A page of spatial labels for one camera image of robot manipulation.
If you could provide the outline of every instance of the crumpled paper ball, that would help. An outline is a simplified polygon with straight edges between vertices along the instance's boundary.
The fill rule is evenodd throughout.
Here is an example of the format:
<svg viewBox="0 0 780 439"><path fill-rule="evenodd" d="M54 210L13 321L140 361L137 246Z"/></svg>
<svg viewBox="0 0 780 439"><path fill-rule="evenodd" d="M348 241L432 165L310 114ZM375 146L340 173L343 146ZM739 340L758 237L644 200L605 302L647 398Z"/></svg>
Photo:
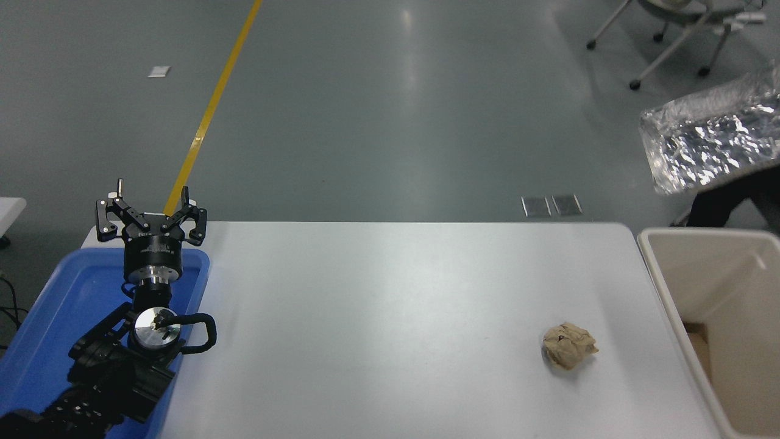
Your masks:
<svg viewBox="0 0 780 439"><path fill-rule="evenodd" d="M552 363L566 370L574 369L588 355L598 352L596 339L573 323L561 323L544 335L544 350Z"/></svg>

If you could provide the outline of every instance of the blue tray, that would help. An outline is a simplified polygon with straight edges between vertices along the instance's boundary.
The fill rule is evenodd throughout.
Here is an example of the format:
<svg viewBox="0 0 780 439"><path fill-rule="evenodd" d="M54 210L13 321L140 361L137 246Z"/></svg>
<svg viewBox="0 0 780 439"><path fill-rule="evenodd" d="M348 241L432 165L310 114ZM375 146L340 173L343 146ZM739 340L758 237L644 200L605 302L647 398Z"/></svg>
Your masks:
<svg viewBox="0 0 780 439"><path fill-rule="evenodd" d="M0 361L0 416L13 409L41 412L66 388L73 360L68 351L96 323L128 298L122 293L121 248L83 248L57 265L41 296L24 320ZM208 278L208 256L200 250L182 251L184 273L173 286L171 309L197 312ZM182 327L188 338L192 327ZM182 356L171 364L179 370ZM109 439L153 438L162 427L176 379L146 423L126 419L111 429Z"/></svg>

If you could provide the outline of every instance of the aluminum foil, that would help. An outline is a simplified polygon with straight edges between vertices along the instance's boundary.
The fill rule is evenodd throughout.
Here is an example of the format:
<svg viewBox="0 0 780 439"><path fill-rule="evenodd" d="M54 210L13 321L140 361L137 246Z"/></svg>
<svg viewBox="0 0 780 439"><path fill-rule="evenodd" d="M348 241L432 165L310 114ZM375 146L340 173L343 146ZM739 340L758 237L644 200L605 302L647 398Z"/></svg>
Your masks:
<svg viewBox="0 0 780 439"><path fill-rule="evenodd" d="M780 165L780 67L647 110L647 161L662 194L699 191Z"/></svg>

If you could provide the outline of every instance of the black pants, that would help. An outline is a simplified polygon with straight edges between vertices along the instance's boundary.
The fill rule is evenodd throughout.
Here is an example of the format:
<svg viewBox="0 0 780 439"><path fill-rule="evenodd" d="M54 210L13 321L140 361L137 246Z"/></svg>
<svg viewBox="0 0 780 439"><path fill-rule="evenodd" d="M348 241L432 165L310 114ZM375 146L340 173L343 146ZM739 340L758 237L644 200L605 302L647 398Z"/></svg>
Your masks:
<svg viewBox="0 0 780 439"><path fill-rule="evenodd" d="M751 198L764 217L767 214L762 206L774 205L775 210L780 209L780 166L699 193L691 205L687 226L723 227L732 210L745 198ZM777 219L767 218L771 225L773 220Z"/></svg>

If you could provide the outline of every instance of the trash bin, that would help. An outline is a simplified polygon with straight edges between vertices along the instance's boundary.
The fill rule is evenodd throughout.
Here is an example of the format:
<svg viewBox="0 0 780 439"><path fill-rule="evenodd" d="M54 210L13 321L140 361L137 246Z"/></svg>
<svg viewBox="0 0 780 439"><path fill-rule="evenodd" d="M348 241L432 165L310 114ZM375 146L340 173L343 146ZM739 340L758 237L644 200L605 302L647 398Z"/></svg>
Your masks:
<svg viewBox="0 0 780 439"><path fill-rule="evenodd" d="M780 437L780 240L696 228L637 240L724 437Z"/></svg>

